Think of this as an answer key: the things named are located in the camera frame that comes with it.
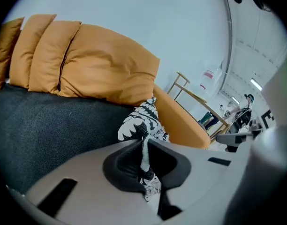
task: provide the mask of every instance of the wooden frame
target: wooden frame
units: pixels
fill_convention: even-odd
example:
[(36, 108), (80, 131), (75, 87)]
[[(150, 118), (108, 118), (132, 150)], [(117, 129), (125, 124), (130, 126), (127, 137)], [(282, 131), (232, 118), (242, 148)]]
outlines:
[[(215, 117), (218, 118), (218, 120), (220, 122), (222, 122), (222, 125), (213, 133), (211, 134), (211, 136), (209, 136), (211, 139), (213, 139), (217, 133), (219, 131), (221, 131), (221, 129), (224, 127), (223, 131), (224, 133), (226, 133), (226, 131), (228, 130), (228, 128), (230, 127), (228, 123), (226, 123), (225, 120), (223, 120), (213, 109), (211, 109), (206, 103), (206, 101), (204, 99), (202, 99), (201, 97), (197, 96), (196, 94), (194, 94), (193, 92), (189, 91), (188, 89), (185, 88), (187, 83), (190, 83), (190, 81), (179, 71), (177, 71), (178, 77), (176, 78), (176, 80), (174, 81), (173, 85), (171, 86), (171, 88), (169, 89), (169, 91), (167, 92), (168, 94), (170, 93), (170, 91), (173, 89), (174, 86), (180, 88), (181, 90), (179, 91), (179, 93), (177, 94), (177, 96), (174, 98), (174, 100), (176, 101), (177, 97), (180, 95), (180, 93), (182, 91), (186, 92), (188, 95), (190, 95), (192, 98), (194, 98), (197, 102), (199, 102), (201, 105), (203, 105), (208, 111), (210, 111)], [(177, 83), (178, 79), (182, 77), (186, 82), (184, 84), (184, 86), (181, 86)]]

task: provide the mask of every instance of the black slot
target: black slot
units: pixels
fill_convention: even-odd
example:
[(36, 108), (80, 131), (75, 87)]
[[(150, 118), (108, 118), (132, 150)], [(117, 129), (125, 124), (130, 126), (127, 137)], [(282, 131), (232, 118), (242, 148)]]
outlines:
[(221, 158), (217, 158), (217, 157), (212, 157), (210, 159), (208, 159), (209, 162), (213, 162), (213, 163), (217, 163), (217, 164), (221, 164), (223, 166), (229, 166), (229, 164), (231, 163), (231, 161), (229, 160), (224, 160)]
[(51, 217), (55, 217), (69, 194), (76, 186), (77, 181), (73, 179), (63, 179), (49, 195), (37, 206), (38, 209)]

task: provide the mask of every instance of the white wall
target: white wall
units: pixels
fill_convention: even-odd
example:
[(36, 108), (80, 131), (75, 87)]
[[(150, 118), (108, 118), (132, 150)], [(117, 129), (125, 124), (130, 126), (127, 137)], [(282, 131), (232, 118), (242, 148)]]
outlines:
[(179, 70), (197, 83), (204, 66), (227, 55), (223, 0), (19, 0), (6, 21), (37, 13), (79, 20), (124, 34), (161, 59), (156, 84), (168, 90)]

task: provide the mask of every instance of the orange pillow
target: orange pillow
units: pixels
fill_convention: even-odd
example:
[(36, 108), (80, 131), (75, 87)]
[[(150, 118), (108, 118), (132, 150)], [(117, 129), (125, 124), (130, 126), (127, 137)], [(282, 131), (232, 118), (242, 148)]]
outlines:
[(20, 34), (23, 17), (9, 21), (0, 30), (0, 89), (5, 81), (13, 48)]
[(57, 94), (60, 68), (68, 46), (81, 22), (54, 21), (43, 33), (34, 52), (29, 90)]
[(158, 67), (159, 59), (134, 40), (82, 24), (68, 49), (58, 95), (139, 105), (152, 97)]
[(14, 47), (10, 64), (10, 84), (28, 88), (30, 68), (35, 48), (56, 14), (36, 14), (31, 16)]

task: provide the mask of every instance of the patterned cloth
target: patterned cloth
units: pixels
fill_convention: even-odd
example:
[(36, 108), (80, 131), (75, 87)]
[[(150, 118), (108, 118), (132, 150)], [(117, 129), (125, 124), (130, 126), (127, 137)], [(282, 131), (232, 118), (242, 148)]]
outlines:
[(140, 165), (139, 182), (145, 187), (145, 199), (149, 201), (154, 194), (160, 193), (161, 183), (150, 167), (148, 140), (150, 138), (169, 141), (169, 135), (158, 121), (158, 112), (155, 107), (156, 98), (152, 97), (136, 107), (123, 122), (118, 131), (120, 142), (142, 139), (143, 158)]

